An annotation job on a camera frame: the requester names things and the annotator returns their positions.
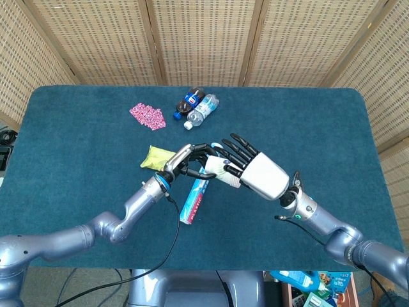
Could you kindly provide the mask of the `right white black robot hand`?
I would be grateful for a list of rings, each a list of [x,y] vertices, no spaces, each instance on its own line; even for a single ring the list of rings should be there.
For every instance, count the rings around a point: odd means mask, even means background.
[[[222,140],[228,150],[216,149],[229,161],[224,171],[264,199],[277,200],[283,196],[289,187],[288,174],[243,137],[235,133],[230,136],[232,140]]]

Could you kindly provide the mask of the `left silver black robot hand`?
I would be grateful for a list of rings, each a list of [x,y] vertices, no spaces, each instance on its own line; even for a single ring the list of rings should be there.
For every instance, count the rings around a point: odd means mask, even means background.
[[[217,156],[217,152],[206,143],[199,145],[187,144],[176,152],[158,173],[168,184],[176,180],[179,175],[186,175],[200,180],[211,180],[217,175],[214,173],[200,173],[189,168],[190,161],[198,161],[205,167],[208,156]]]

